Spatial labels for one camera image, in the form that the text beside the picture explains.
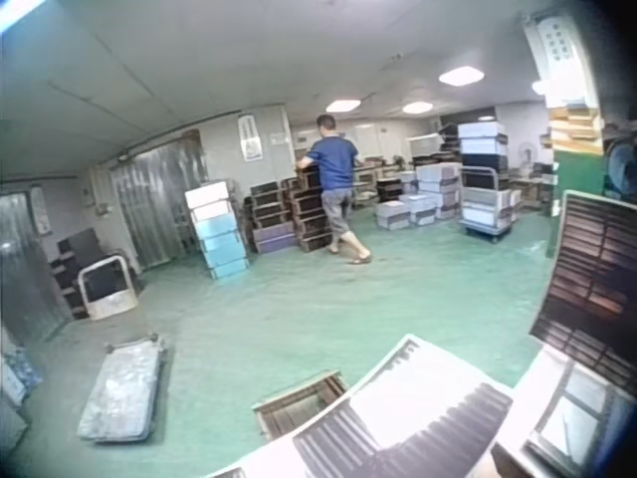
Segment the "short hair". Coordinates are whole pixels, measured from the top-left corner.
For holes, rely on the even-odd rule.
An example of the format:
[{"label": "short hair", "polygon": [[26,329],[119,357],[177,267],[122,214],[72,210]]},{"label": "short hair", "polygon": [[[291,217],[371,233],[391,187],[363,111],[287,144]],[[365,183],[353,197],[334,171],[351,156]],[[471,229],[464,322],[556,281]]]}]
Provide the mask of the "short hair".
[{"label": "short hair", "polygon": [[336,120],[332,115],[321,115],[317,118],[317,126],[334,131],[336,129]]}]

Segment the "gray shorts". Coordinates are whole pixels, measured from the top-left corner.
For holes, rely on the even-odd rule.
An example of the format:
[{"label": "gray shorts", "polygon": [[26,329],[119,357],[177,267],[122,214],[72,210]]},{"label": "gray shorts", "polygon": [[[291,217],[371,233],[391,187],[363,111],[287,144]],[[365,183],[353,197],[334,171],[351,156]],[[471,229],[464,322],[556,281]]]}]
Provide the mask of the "gray shorts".
[{"label": "gray shorts", "polygon": [[323,191],[320,198],[322,199],[322,208],[327,214],[331,233],[334,237],[342,236],[349,230],[347,216],[349,215],[353,198],[351,188]]}]

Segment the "metal cart handle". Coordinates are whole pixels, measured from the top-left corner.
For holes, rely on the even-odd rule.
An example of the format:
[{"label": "metal cart handle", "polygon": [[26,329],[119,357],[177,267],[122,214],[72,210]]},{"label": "metal cart handle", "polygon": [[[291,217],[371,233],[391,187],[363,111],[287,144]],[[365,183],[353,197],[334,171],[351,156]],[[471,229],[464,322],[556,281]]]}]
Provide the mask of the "metal cart handle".
[{"label": "metal cart handle", "polygon": [[500,181],[498,180],[498,174],[492,167],[485,166],[460,166],[460,173],[465,172],[477,172],[478,174],[491,175],[494,178],[494,189],[500,190]]},{"label": "metal cart handle", "polygon": [[105,259],[102,259],[101,261],[97,261],[94,264],[90,265],[89,267],[85,267],[84,269],[82,269],[80,271],[80,274],[78,274],[78,285],[80,286],[80,294],[82,295],[82,301],[84,302],[84,305],[86,308],[88,308],[91,302],[89,302],[89,296],[87,295],[87,286],[84,282],[84,276],[86,276],[89,272],[99,269],[103,266],[107,266],[108,264],[112,262],[118,262],[121,265],[121,270],[123,271],[123,277],[126,280],[126,289],[127,290],[133,289],[132,281],[130,280],[130,274],[128,273],[128,267],[123,257],[114,255],[114,256],[110,256]]}]

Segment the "epoxy floor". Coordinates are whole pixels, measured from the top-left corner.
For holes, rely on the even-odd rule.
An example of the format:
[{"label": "epoxy floor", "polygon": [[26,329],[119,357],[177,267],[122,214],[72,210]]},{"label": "epoxy floor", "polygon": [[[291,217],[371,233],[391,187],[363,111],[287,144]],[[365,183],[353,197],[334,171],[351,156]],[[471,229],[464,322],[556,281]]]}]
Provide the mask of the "epoxy floor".
[{"label": "epoxy floor", "polygon": [[[527,214],[498,245],[447,221],[354,229],[369,266],[326,251],[288,249],[213,282],[192,257],[150,271],[139,306],[75,322],[32,353],[45,382],[28,398],[32,422],[9,465],[29,478],[196,477],[264,444],[251,405],[324,369],[354,384],[407,333],[515,385],[539,345],[527,335],[548,280],[548,220]],[[93,445],[77,426],[104,344],[148,332],[168,343],[156,426],[144,443]]]}]

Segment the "plastic strip curtain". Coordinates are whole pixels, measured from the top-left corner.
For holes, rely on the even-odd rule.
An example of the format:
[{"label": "plastic strip curtain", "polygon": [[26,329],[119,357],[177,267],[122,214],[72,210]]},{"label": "plastic strip curtain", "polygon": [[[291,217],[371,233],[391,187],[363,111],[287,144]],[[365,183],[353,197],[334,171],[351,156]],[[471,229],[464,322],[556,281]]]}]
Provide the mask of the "plastic strip curtain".
[{"label": "plastic strip curtain", "polygon": [[2,321],[19,342],[41,342],[71,318],[24,193],[0,196],[0,275]]},{"label": "plastic strip curtain", "polygon": [[197,249],[184,193],[206,182],[201,145],[184,138],[142,153],[111,172],[141,267]]}]

